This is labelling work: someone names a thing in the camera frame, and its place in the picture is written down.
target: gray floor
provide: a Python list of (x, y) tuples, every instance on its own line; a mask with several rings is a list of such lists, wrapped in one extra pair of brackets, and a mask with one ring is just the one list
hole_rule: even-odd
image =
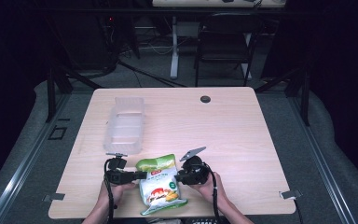
[[(255, 55), (252, 69), (252, 80), (249, 86), (256, 88), (264, 82), (260, 80), (264, 60), (269, 51), (271, 36), (263, 36)], [(182, 39), (180, 46), (180, 61), (175, 80), (188, 87), (194, 85), (194, 43), (191, 39)], [(133, 54), (123, 54), (121, 60), (139, 69), (153, 73), (170, 80), (171, 53), (168, 49), (141, 49), (141, 59)], [(203, 64), (201, 73), (217, 71), (218, 74), (231, 73), (240, 77), (241, 70), (232, 71), (228, 66), (211, 66)], [(92, 79), (106, 88), (150, 88), (167, 87), (151, 77), (136, 74), (118, 65), (117, 69), (103, 77)], [(75, 142), (78, 128), (87, 109), (92, 90), (81, 82), (71, 79), (75, 90), (70, 95), (59, 95), (59, 110), (55, 119), (48, 126), (47, 117), (47, 88), (42, 83), (35, 88), (37, 99), (34, 110), (29, 117), (18, 142), (13, 147), (5, 166), (0, 173), (0, 198), (10, 198), (8, 204), (0, 201), (0, 223), (80, 223), (81, 220), (52, 220), (48, 217), (50, 203), (43, 202), (46, 194), (55, 192), (61, 178), (63, 168)], [(200, 85), (206, 86), (240, 86), (241, 80), (203, 80)], [(313, 156), (317, 141), (330, 171), (342, 194), (344, 203), (348, 206), (349, 218), (346, 223), (358, 223), (358, 171), (348, 161), (334, 142), (334, 130), (331, 119), (323, 103), (315, 96), (310, 97), (310, 127), (304, 127), (298, 118), (297, 99), (286, 98), (282, 93), (284, 83), (269, 92), (257, 94), (260, 106), (265, 116), (272, 140), (277, 149), (282, 168), (285, 172), (290, 189), (298, 189), (304, 194), (297, 200), (303, 223), (345, 223), (345, 218), (337, 203), (332, 198), (337, 191), (331, 191), (329, 184), (322, 174), (324, 170), (318, 167), (318, 161)], [(62, 140), (48, 140), (52, 127), (66, 127)], [(19, 179), (24, 180), (16, 189), (10, 190), (10, 179), (17, 176), (19, 167), (23, 168), (24, 158), (34, 159), (29, 164), (29, 172)], [(282, 216), (250, 216), (255, 223), (300, 223), (298, 212)]]

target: table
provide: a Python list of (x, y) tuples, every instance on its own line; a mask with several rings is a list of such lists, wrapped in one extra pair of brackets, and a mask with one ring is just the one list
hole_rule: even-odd
[[(210, 103), (200, 97), (207, 95)], [(199, 156), (222, 177), (228, 198), (246, 215), (292, 214), (292, 200), (279, 191), (289, 190), (255, 92), (235, 88), (98, 89), (79, 129), (48, 211), (51, 218), (83, 218), (96, 203), (103, 179), (103, 138), (115, 97), (145, 99), (145, 130), (140, 154), (125, 158), (126, 170), (137, 161), (173, 153), (179, 170), (188, 150), (206, 147)], [(188, 204), (156, 212), (151, 217), (213, 216), (213, 206), (188, 186), (179, 184)], [(139, 189), (125, 192), (115, 217), (141, 217), (146, 209)]]
[[(247, 7), (251, 8), (255, 5), (253, 2), (244, 0), (234, 0), (233, 2), (225, 3), (222, 0), (153, 0), (153, 7)], [(283, 8), (285, 3), (277, 3), (274, 0), (263, 0), (260, 7), (262, 8)], [(177, 49), (177, 21), (176, 17), (172, 18), (172, 63), (171, 63), (171, 78), (177, 78), (179, 55)], [(247, 63), (241, 64), (243, 75), (248, 68)]]

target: chip bag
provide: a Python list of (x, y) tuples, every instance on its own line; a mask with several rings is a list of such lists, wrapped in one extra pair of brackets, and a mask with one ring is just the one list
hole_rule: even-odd
[(175, 208), (187, 204), (187, 199), (180, 198), (175, 179), (177, 170), (175, 156), (166, 155), (155, 159), (144, 159), (136, 163), (138, 171), (147, 172), (147, 178), (139, 181), (139, 189), (144, 204), (148, 209), (142, 216), (155, 213), (165, 208)]

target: dark background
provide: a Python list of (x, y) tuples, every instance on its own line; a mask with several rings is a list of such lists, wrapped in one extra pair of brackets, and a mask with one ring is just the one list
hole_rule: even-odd
[[(311, 90), (331, 114), (337, 144), (358, 168), (358, 2), (340, 2), (347, 2), (349, 7), (334, 1), (288, 1), (287, 10), (328, 11), (332, 16), (322, 23), (282, 21), (263, 77), (282, 75), (298, 66), (307, 52), (315, 48), (312, 43), (319, 36), (324, 47), (310, 69)], [(58, 59), (69, 67), (79, 62), (101, 69), (109, 62), (101, 34), (56, 36), (42, 16), (30, 17), (22, 11), (24, 3), (33, 6), (25, 1), (0, 0), (0, 169), (33, 108), (34, 87), (46, 80), (50, 59)], [(69, 22), (61, 25), (63, 31), (65, 27), (74, 27), (80, 33), (96, 31), (95, 18), (84, 19), (61, 16), (55, 20)], [(81, 52), (71, 53), (78, 57), (75, 59), (67, 54), (75, 44), (73, 39), (84, 47)], [(91, 59), (95, 51), (100, 56)]]

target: green chip bag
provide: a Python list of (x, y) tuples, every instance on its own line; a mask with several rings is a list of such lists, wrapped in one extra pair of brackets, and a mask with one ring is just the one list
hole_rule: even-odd
[(147, 172), (147, 178), (139, 182), (142, 200), (148, 208), (141, 212), (146, 216), (165, 208), (175, 208), (187, 204), (180, 198), (175, 179), (177, 170), (173, 154), (155, 159), (144, 159), (136, 163), (138, 171)]

